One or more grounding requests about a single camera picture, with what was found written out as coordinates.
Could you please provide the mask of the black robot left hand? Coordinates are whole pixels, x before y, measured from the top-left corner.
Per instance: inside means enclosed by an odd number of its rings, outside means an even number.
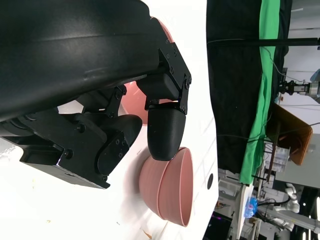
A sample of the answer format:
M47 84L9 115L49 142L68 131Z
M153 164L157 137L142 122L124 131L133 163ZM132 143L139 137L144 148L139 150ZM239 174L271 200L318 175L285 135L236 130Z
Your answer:
M191 74L140 0L3 0L0 136L21 162L71 184L107 189L142 128L119 115L126 84L145 94L147 145L172 160Z

